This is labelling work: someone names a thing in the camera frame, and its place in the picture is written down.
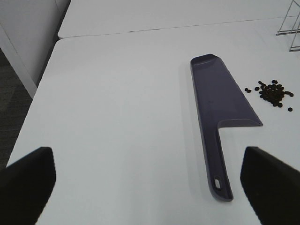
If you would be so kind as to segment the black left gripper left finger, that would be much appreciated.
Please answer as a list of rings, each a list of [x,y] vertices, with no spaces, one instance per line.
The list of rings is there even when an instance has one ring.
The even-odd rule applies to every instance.
[[[0,172],[0,223],[34,225],[56,182],[53,150],[40,147]]]

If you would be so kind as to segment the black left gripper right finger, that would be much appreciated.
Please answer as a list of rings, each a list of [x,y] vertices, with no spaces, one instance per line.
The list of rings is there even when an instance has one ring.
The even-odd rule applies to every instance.
[[[246,147],[244,193],[262,225],[300,223],[300,172],[258,147]]]

